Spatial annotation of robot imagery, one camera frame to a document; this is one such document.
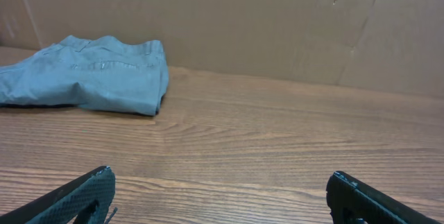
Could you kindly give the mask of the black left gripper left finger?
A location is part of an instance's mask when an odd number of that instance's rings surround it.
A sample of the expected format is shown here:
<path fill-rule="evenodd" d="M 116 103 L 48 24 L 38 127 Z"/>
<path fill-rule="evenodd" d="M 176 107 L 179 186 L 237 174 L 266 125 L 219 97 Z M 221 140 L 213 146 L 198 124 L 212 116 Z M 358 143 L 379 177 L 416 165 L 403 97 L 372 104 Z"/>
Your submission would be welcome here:
<path fill-rule="evenodd" d="M 5 224 L 108 224 L 116 177 L 100 166 L 40 198 L 1 216 Z"/>

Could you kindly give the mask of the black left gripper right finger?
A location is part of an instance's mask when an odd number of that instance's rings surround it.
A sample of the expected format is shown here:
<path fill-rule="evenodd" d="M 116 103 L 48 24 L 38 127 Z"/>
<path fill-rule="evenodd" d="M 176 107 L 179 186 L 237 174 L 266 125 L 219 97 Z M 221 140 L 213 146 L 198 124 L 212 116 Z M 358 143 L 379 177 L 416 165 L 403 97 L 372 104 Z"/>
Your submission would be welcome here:
<path fill-rule="evenodd" d="M 440 224 L 343 171 L 330 176 L 326 192 L 334 224 Z"/>

